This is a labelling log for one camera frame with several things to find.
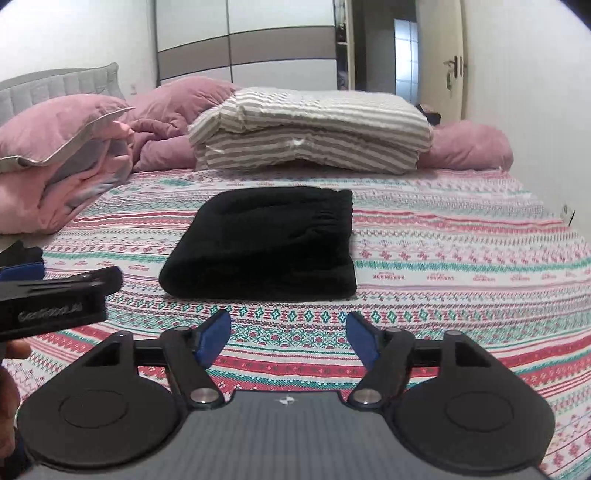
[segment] round black disc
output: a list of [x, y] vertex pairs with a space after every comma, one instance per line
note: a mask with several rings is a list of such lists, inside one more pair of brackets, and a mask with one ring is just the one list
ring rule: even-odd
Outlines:
[[161, 446], [176, 428], [177, 407], [161, 385], [137, 375], [109, 378], [84, 370], [84, 381], [49, 382], [22, 405], [18, 430], [43, 463], [70, 469], [120, 465]]
[[527, 385], [503, 385], [481, 372], [418, 384], [393, 412], [395, 431], [419, 457], [448, 471], [493, 475], [536, 465], [553, 419], [548, 425], [547, 405]]

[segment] pink comforter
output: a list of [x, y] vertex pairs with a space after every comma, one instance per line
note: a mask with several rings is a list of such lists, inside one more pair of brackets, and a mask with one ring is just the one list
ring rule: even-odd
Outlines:
[[[94, 136], [97, 156], [89, 169], [77, 171], [80, 168], [71, 163], [87, 159], [73, 155], [60, 163], [0, 175], [0, 234], [57, 232], [101, 193], [125, 182], [132, 167], [132, 138], [128, 125], [111, 122]], [[75, 173], [67, 174], [65, 168]]]
[[187, 129], [205, 110], [223, 103], [236, 86], [223, 80], [190, 76], [138, 95], [122, 121], [136, 132], [134, 171], [193, 168], [195, 156]]

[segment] black towel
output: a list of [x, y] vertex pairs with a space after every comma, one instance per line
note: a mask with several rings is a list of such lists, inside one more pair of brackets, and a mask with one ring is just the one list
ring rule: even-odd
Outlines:
[[43, 262], [43, 250], [39, 247], [25, 248], [22, 240], [17, 240], [6, 250], [0, 252], [0, 267], [14, 267]]
[[160, 272], [176, 297], [332, 300], [356, 291], [350, 190], [231, 190], [197, 212]]

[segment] human hand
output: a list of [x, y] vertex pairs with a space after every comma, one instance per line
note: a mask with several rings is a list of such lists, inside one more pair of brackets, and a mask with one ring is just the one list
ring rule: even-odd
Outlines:
[[[6, 358], [27, 358], [31, 347], [25, 340], [12, 340], [6, 344]], [[17, 384], [10, 373], [0, 367], [0, 458], [14, 451], [14, 416], [21, 404]]]

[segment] wall outlet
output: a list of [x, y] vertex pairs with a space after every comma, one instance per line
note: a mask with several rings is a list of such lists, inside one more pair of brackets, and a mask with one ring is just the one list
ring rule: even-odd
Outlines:
[[573, 207], [571, 207], [568, 203], [565, 203], [562, 207], [562, 210], [560, 211], [560, 219], [567, 225], [570, 225], [573, 221], [575, 212], [576, 210]]

